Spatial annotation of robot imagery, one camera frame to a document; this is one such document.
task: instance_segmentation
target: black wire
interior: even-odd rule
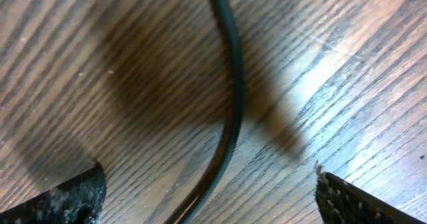
[[[242,48],[233,14],[228,0],[212,0],[217,12],[223,32],[228,40],[232,62],[233,77],[233,102],[232,115],[224,125],[224,130],[212,160],[205,173],[184,199],[179,207],[172,213],[165,223],[188,223],[206,202],[216,185],[220,181],[232,158],[234,147],[238,140],[240,126],[244,112],[244,62]]]

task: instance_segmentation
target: wire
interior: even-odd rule
[[[205,173],[165,223],[188,223],[206,202],[220,181],[230,162],[242,124],[244,112],[244,62],[238,29],[228,0],[212,0],[212,4],[228,41],[233,77],[232,114],[226,121],[224,130],[215,154]]]

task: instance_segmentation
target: brown wood surface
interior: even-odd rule
[[[247,110],[192,223],[320,223],[316,161],[427,221],[426,0],[230,0]],[[0,0],[0,211],[104,166],[102,223],[162,223],[230,108],[209,0]]]

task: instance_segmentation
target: curved black cable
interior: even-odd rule
[[[233,103],[232,115],[224,125],[224,130],[212,160],[205,173],[184,199],[179,207],[172,213],[165,223],[188,223],[199,211],[201,206],[211,195],[216,185],[220,181],[232,158],[234,147],[238,140],[240,126],[242,124],[244,112],[244,62],[242,48],[233,14],[228,4],[228,0],[212,0],[223,32],[228,40],[232,62],[233,77]]]

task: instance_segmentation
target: wooden surface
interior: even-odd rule
[[[316,161],[427,221],[426,0],[230,2],[247,111],[192,223],[320,223]],[[96,158],[102,223],[161,223],[230,93],[209,0],[0,0],[0,211]]]

